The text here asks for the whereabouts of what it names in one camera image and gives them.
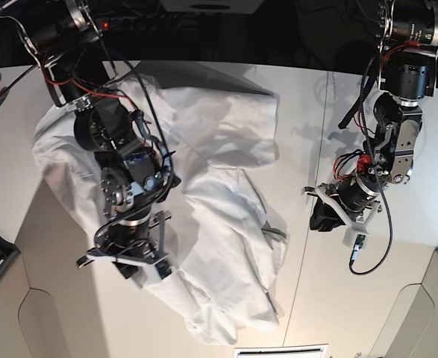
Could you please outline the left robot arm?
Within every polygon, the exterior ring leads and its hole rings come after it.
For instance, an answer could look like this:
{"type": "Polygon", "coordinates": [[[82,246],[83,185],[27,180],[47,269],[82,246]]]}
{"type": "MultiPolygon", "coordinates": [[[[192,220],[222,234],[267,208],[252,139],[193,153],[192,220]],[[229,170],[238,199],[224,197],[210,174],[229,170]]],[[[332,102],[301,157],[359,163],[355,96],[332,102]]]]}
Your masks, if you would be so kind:
{"type": "Polygon", "coordinates": [[[378,197],[390,184],[410,179],[414,146],[422,128],[419,102],[434,95],[438,60],[438,1],[381,1],[378,50],[360,84],[360,94],[339,123],[356,120],[363,147],[339,156],[334,180],[302,192],[316,197],[310,229],[347,228],[363,243],[370,216],[382,210],[378,197]]]}

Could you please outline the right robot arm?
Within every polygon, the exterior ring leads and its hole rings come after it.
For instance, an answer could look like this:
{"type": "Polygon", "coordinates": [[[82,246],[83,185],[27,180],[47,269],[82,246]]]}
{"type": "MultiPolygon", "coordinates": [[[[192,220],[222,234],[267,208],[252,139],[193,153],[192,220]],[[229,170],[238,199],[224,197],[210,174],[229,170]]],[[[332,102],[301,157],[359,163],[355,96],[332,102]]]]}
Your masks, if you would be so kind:
{"type": "Polygon", "coordinates": [[[116,86],[116,68],[85,1],[18,1],[2,16],[17,22],[22,41],[40,67],[52,101],[73,115],[73,137],[100,168],[104,224],[78,267],[115,265],[125,278],[141,271],[150,281],[172,273],[163,229],[167,212],[153,213],[179,184],[163,134],[148,130],[143,111],[116,86]]]}

